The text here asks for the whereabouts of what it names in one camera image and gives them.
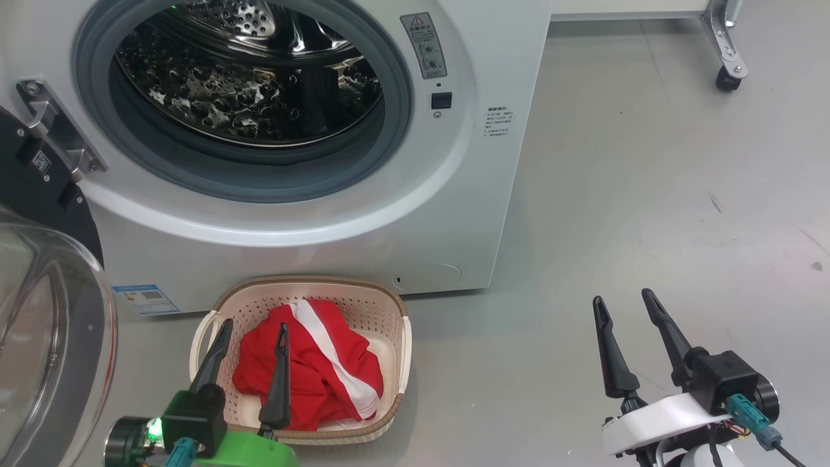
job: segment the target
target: red cloth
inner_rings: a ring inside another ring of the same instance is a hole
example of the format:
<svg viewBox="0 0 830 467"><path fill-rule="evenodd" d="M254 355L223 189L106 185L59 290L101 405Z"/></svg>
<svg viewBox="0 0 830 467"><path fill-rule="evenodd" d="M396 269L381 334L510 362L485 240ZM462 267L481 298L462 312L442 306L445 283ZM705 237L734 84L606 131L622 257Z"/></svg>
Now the red cloth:
<svg viewBox="0 0 830 467"><path fill-rule="evenodd" d="M233 384L259 396L271 388L274 347L282 323L290 344L291 424L288 430L317 430L326 421L374 417L383 397L383 375L369 341L349 329L333 302L298 300L272 309L242 337Z"/></svg>

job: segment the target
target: green light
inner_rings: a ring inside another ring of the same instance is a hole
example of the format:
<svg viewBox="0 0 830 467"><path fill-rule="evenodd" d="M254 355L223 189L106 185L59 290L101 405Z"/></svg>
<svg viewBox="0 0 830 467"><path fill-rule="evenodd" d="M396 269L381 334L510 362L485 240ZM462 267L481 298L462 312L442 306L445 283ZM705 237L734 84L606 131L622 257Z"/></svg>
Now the green light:
<svg viewBox="0 0 830 467"><path fill-rule="evenodd" d="M161 438L162 431L161 431L161 419L154 418L150 421L150 424L147 425L147 436L153 439Z"/></svg>

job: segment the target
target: washing machine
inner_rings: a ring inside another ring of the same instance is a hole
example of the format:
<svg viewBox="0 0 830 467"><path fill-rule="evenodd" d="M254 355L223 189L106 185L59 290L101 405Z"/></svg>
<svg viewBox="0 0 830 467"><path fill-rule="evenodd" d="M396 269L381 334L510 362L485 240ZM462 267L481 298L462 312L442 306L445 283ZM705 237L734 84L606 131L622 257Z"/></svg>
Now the washing machine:
<svg viewBox="0 0 830 467"><path fill-rule="evenodd" d="M0 106L69 167L117 295L489 285L550 0L178 1L0 5Z"/></svg>

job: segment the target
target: screw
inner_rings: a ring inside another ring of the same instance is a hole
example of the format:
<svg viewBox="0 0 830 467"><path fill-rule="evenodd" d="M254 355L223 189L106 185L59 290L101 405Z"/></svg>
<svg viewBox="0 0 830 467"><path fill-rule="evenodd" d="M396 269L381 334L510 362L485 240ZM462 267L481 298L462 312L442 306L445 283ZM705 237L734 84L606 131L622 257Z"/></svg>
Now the screw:
<svg viewBox="0 0 830 467"><path fill-rule="evenodd" d="M32 96L37 96L41 93L41 85L37 81L29 81L26 83L26 92Z"/></svg>

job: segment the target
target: basket rim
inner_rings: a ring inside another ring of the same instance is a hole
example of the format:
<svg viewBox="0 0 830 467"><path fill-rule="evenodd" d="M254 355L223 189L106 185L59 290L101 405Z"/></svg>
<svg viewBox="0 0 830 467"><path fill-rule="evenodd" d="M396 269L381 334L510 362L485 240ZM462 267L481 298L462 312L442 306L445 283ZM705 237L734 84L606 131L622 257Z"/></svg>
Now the basket rim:
<svg viewBox="0 0 830 467"><path fill-rule="evenodd" d="M217 312L222 311L222 307L227 303L228 300L231 299L234 295L242 290L253 287L256 285L267 285L267 284L286 284L286 283L321 283L321 284L336 284L336 285L348 285L353 287L362 287L362 288L371 288L382 294L392 298L395 304L398 306L398 310L401 312L401 318L405 318L408 316L406 305L403 304L403 300L397 295L395 292L390 290L389 288L378 284L372 283L369 281L364 281L360 279L352 279L352 278L337 278L333 276L318 276L318 275L288 275L288 276L262 276L259 278L253 278L245 281L244 283L240 283L239 285L235 286L231 290L225 292L216 302L216 306L214 310ZM371 435L375 431L381 430L384 426L392 423L392 420L395 418L395 415L398 413L398 409L400 409L401 404L403 403L403 393L399 392L392 403L392 407L389 408L389 411L386 412L386 415L381 417L379 420L376 420L372 425L365 426L364 428L358 428L354 430L341 430L341 431L293 431L293 430L277 430L274 431L274 437L277 439L283 440L336 440L341 438L359 438L366 435ZM233 425L236 429L241 429L244 431L253 430L252 428L246 426L239 426Z"/></svg>

